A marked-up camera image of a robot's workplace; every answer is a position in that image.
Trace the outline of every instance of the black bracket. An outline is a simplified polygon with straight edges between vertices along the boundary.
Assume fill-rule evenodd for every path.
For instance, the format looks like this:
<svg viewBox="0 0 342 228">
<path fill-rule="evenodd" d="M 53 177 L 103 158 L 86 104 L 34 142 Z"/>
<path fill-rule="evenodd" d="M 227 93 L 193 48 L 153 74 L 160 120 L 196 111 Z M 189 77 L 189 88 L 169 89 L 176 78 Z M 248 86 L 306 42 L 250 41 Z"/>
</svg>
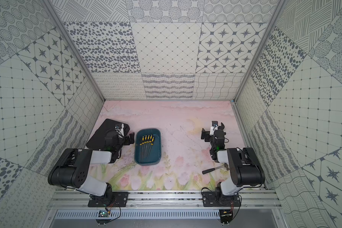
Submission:
<svg viewBox="0 0 342 228">
<path fill-rule="evenodd" d="M 104 197 L 91 196 L 88 207 L 106 207 L 115 201 L 113 207 L 125 207 L 128 201 L 128 192 L 113 192 L 111 200 Z"/>
<path fill-rule="evenodd" d="M 201 192 L 201 195 L 203 196 L 203 206 L 204 207 L 230 207 L 230 202 L 233 203 L 234 207 L 240 207 L 241 206 L 241 198 L 239 195 L 234 196 L 225 196 L 222 195 L 218 202 L 215 197 L 215 192 Z"/>
</svg>

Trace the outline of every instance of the aluminum rail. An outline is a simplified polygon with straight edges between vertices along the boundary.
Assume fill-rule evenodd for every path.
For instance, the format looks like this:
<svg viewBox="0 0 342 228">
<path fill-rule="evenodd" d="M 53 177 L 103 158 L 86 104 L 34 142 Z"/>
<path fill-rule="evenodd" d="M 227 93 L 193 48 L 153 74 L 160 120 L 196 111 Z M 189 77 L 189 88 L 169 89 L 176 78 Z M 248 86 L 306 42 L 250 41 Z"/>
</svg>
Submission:
<svg viewBox="0 0 342 228">
<path fill-rule="evenodd" d="M 127 209 L 228 209 L 230 207 L 203 207 L 200 191 L 128 191 Z M 242 190 L 241 209 L 281 209 L 274 190 Z M 70 190 L 57 190 L 47 209 L 104 209 L 87 207 L 88 194 Z"/>
</svg>

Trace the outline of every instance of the hammer handle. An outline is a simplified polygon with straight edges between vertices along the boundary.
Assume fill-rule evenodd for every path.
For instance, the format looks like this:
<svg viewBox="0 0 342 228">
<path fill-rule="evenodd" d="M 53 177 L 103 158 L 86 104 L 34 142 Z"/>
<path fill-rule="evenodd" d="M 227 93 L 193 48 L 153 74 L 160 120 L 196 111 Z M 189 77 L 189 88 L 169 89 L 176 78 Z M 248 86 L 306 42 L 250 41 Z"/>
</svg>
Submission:
<svg viewBox="0 0 342 228">
<path fill-rule="evenodd" d="M 210 173 L 211 171 L 214 171 L 214 170 L 215 170 L 215 168 L 207 169 L 207 170 L 202 171 L 202 173 L 207 174 L 207 173 Z"/>
</svg>

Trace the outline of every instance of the diamond grid pattern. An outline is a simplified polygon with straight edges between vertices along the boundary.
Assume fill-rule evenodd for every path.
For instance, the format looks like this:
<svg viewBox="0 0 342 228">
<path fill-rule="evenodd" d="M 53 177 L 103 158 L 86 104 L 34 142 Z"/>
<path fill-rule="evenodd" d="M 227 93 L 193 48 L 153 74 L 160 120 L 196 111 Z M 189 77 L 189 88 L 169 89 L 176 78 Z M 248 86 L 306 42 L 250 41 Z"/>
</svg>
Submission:
<svg viewBox="0 0 342 228">
<path fill-rule="evenodd" d="M 342 147 L 342 84 L 307 57 L 269 106 L 301 164 Z"/>
<path fill-rule="evenodd" d="M 195 74 L 193 99 L 233 99 L 244 74 Z"/>
<path fill-rule="evenodd" d="M 142 73 L 194 73 L 200 23 L 131 23 Z"/>
<path fill-rule="evenodd" d="M 24 165 L 63 109 L 18 56 L 0 64 L 0 157 Z"/>
</svg>

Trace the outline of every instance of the screwdriver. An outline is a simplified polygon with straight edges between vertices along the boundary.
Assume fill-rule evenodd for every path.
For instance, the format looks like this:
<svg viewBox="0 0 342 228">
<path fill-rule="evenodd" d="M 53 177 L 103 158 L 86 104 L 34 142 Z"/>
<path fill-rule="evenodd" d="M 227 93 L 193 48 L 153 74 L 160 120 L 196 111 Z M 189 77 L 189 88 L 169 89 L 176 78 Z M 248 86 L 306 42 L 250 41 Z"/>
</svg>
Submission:
<svg viewBox="0 0 342 228">
<path fill-rule="evenodd" d="M 152 138 L 152 141 L 150 142 L 150 149 L 147 153 L 147 161 L 148 161 L 148 158 L 150 157 L 150 150 L 152 149 L 152 145 L 153 145 L 153 140 L 155 139 L 155 137 Z"/>
</svg>

